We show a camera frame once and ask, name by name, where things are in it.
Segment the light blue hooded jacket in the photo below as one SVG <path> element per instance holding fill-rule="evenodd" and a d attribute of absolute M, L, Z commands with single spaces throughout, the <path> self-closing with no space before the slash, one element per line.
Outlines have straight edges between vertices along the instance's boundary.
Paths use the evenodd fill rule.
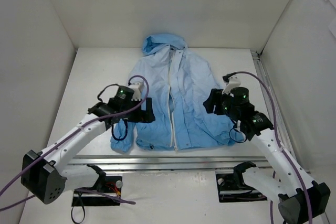
<path fill-rule="evenodd" d="M 144 82 L 144 95 L 152 100 L 155 120 L 117 123 L 110 140 L 114 151 L 126 153 L 133 145 L 146 151 L 181 151 L 244 141 L 227 116 L 206 112 L 203 103 L 220 84 L 209 63 L 189 50 L 183 38 L 148 36 L 142 52 L 129 76 Z"/>

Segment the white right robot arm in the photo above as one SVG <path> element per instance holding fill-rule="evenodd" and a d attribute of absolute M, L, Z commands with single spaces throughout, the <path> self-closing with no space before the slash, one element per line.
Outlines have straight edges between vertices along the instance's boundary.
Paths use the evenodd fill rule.
<path fill-rule="evenodd" d="M 233 184 L 252 187 L 278 206 L 285 223 L 311 222 L 325 212 L 331 194 L 326 183 L 317 183 L 277 143 L 274 125 L 249 102 L 249 90 L 235 87 L 230 92 L 212 89 L 203 103 L 207 113 L 226 115 L 267 159 L 278 179 L 264 174 L 253 162 L 234 167 Z"/>

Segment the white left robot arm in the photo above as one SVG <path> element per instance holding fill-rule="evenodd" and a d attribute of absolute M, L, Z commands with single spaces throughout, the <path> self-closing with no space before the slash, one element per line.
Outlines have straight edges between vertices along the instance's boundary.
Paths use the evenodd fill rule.
<path fill-rule="evenodd" d="M 120 120 L 125 123 L 152 123 L 155 116 L 146 81 L 119 86 L 107 103 L 99 100 L 83 119 L 53 145 L 23 157 L 21 184 L 44 204 L 51 204 L 68 190 L 100 192 L 106 173 L 96 165 L 70 165 L 71 160 L 94 138 Z"/>

